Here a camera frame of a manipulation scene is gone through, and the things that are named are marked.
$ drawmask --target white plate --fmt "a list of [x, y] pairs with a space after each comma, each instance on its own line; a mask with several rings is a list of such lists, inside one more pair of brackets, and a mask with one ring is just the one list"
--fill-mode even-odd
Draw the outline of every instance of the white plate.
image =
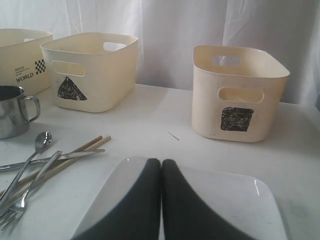
[[[132, 157], [119, 163], [82, 219], [75, 236], [113, 209], [134, 184], [146, 161], [145, 157]], [[252, 176], [179, 168], [207, 205], [234, 226], [257, 240], [288, 240], [275, 198], [262, 181]], [[164, 239], [162, 227], [159, 239]]]

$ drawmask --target cream storage bin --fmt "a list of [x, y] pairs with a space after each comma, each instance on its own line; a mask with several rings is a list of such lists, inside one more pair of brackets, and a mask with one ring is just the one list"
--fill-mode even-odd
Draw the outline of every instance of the cream storage bin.
[[289, 74], [262, 50], [197, 46], [193, 52], [193, 129], [210, 139], [263, 140]]
[[40, 44], [52, 39], [47, 31], [0, 29], [0, 85], [23, 87], [26, 95], [49, 88]]
[[[108, 43], [124, 47], [110, 51]], [[138, 38], [80, 33], [41, 45], [55, 103], [100, 113], [113, 108], [136, 82]]]

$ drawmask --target spoon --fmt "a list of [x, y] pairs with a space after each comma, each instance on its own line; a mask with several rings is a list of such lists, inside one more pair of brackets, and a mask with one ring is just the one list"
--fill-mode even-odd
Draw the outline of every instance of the spoon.
[[27, 169], [28, 165], [30, 164], [31, 160], [38, 155], [39, 153], [44, 152], [48, 146], [52, 142], [52, 135], [48, 131], [41, 132], [35, 139], [34, 142], [34, 153], [25, 161], [23, 167], [19, 170], [13, 181], [10, 183], [9, 187], [4, 191], [2, 196], [0, 196], [0, 208], [4, 205], [14, 188], [16, 187], [19, 179], [21, 178], [24, 171]]

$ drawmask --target wooden chopstick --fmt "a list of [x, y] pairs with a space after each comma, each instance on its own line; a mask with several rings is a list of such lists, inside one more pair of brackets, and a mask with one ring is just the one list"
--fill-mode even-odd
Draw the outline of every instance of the wooden chopstick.
[[[86, 149], [82, 149], [83, 150], [95, 150], [99, 147], [101, 147], [103, 144], [107, 143], [108, 141], [111, 140], [111, 136], [106, 136], [104, 138], [102, 138], [101, 140], [99, 140], [98, 142], [92, 144], [91, 146], [88, 146]], [[54, 166], [53, 168], [51, 168], [50, 170], [48, 170], [46, 172], [45, 175], [43, 175], [35, 184], [35, 188], [41, 184], [43, 184], [44, 182], [46, 182], [47, 180], [49, 180], [50, 178], [52, 178], [53, 176], [55, 176], [56, 174], [60, 173], [61, 171], [63, 171], [64, 169], [66, 169], [67, 167], [69, 167], [70, 165], [74, 164], [79, 158], [71, 158], [69, 160], [66, 160], [62, 163], [60, 163], [59, 165]], [[8, 206], [9, 204], [12, 204], [13, 202], [15, 202], [17, 199], [19, 199], [22, 194], [27, 190], [28, 185], [24, 185], [23, 187], [21, 187], [20, 189], [17, 189], [11, 196], [10, 198], [7, 200], [6, 206]]]
[[[102, 139], [103, 139], [103, 137], [100, 135], [100, 136], [96, 137], [95, 139], [87, 142], [86, 144], [78, 147], [77, 149], [75, 149], [75, 150], [72, 151], [72, 152], [84, 151], [84, 150], [86, 150], [87, 148], [89, 148], [90, 146], [98, 143], [98, 142], [101, 141]], [[17, 186], [16, 186], [16, 189], [17, 189], [17, 190], [16, 190], [15, 192], [20, 191], [20, 189], [21, 189], [24, 185], [30, 183], [30, 182], [37, 176], [38, 173], [39, 173], [39, 171], [36, 171], [36, 172], [32, 173], [31, 175], [25, 177], [24, 179], [20, 180], [20, 181], [17, 183]]]

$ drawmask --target tabletop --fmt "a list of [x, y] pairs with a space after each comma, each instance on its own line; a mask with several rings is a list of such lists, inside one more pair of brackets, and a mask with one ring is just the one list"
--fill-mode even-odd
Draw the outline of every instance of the tabletop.
[[[15, 230], [0, 233], [2, 240], [70, 239], [112, 170], [127, 157], [174, 159], [199, 170], [258, 178], [275, 196], [288, 239], [319, 239], [320, 113], [316, 107], [280, 103], [267, 138], [241, 143], [198, 135], [191, 127], [192, 91], [188, 90], [137, 84], [103, 113], [57, 107], [50, 90], [37, 97], [42, 113], [29, 131], [0, 140], [1, 165], [25, 161], [42, 131], [53, 135], [45, 157], [57, 150], [71, 152], [99, 135], [111, 135], [112, 140], [102, 147], [105, 153], [81, 159], [46, 182], [32, 196]], [[1, 173], [0, 188], [14, 175]]]

